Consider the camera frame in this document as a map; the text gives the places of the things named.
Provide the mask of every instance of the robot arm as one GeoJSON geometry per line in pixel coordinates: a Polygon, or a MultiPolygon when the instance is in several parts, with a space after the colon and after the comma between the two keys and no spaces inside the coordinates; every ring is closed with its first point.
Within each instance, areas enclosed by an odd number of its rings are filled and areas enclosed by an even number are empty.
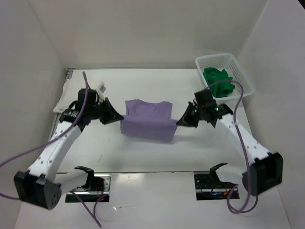
{"type": "Polygon", "coordinates": [[[76,187],[90,190],[96,182],[94,171],[82,166],[77,166],[73,171],[60,177],[56,176],[71,145],[91,120],[99,119],[102,124],[106,125],[123,119],[112,107],[108,98],[103,97],[101,91],[89,89],[85,109],[79,122],[60,137],[76,120],[84,101],[84,95],[85,89],[81,89],[78,100],[62,113],[60,122],[51,138],[51,140],[55,138],[58,140],[49,144],[26,172],[16,173],[14,183],[21,201],[51,210],[58,204],[63,194],[76,187]]]}
{"type": "Polygon", "coordinates": [[[256,141],[247,130],[233,119],[232,110],[225,104],[217,105],[210,90],[195,93],[197,102],[191,103],[177,125],[197,127],[200,120],[205,120],[219,129],[244,157],[244,151],[238,136],[236,125],[239,127],[245,149],[248,155],[251,175],[251,190],[248,190],[247,171],[221,163],[210,169],[210,178],[217,186],[220,181],[234,184],[243,183],[252,196],[280,184],[282,182],[283,158],[276,153],[270,153],[256,141]]]}

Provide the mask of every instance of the purple t-shirt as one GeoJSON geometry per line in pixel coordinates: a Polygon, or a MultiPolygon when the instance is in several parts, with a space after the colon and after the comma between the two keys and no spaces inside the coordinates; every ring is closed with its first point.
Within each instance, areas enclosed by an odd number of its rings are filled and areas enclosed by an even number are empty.
{"type": "Polygon", "coordinates": [[[158,141],[171,141],[177,121],[171,119],[170,102],[147,103],[139,99],[125,101],[126,115],[121,121],[121,133],[127,136],[158,141]]]}

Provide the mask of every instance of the white wall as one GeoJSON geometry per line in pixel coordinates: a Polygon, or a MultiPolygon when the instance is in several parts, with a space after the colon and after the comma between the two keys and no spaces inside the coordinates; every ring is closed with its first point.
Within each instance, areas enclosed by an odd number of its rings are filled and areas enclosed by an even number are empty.
{"type": "Polygon", "coordinates": [[[194,67],[237,55],[265,0],[29,2],[65,67],[194,67]]]}
{"type": "Polygon", "coordinates": [[[305,224],[305,10],[297,0],[268,0],[239,63],[256,92],[245,100],[253,135],[284,157],[278,187],[293,229],[305,224]]]}
{"type": "MultiPolygon", "coordinates": [[[[64,68],[29,3],[0,1],[0,162],[47,141],[64,68]]],[[[0,170],[0,192],[17,195],[13,174],[38,152],[0,170]]],[[[12,229],[20,202],[0,198],[1,228],[12,229]]]]}

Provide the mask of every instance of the green towel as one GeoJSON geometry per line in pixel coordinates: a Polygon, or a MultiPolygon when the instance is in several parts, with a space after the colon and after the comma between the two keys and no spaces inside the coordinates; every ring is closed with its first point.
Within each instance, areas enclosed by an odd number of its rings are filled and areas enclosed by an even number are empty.
{"type": "MultiPolygon", "coordinates": [[[[229,77],[228,73],[225,69],[219,71],[216,68],[205,68],[203,71],[203,75],[208,85],[211,85],[220,80],[232,80],[233,77],[229,77]]],[[[227,97],[234,90],[235,86],[230,82],[219,83],[212,86],[211,92],[215,98],[223,98],[227,97]]]]}

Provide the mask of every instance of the white basket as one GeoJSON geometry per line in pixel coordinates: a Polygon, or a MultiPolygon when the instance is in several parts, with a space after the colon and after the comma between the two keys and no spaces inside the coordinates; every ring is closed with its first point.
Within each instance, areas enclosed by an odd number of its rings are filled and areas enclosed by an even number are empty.
{"type": "MultiPolygon", "coordinates": [[[[239,63],[232,54],[222,53],[222,54],[201,56],[201,57],[197,57],[195,62],[198,68],[199,75],[202,78],[205,87],[208,86],[208,83],[206,82],[203,76],[203,71],[205,68],[213,67],[219,69],[220,71],[222,69],[225,69],[228,72],[229,76],[233,77],[233,80],[239,82],[244,88],[243,97],[246,97],[254,93],[254,88],[250,84],[242,68],[240,67],[239,63]]],[[[228,95],[228,97],[224,97],[224,98],[215,98],[214,96],[213,97],[217,101],[231,100],[231,99],[239,98],[240,93],[241,93],[241,89],[239,88],[239,86],[235,85],[235,89],[231,94],[228,95]]]]}

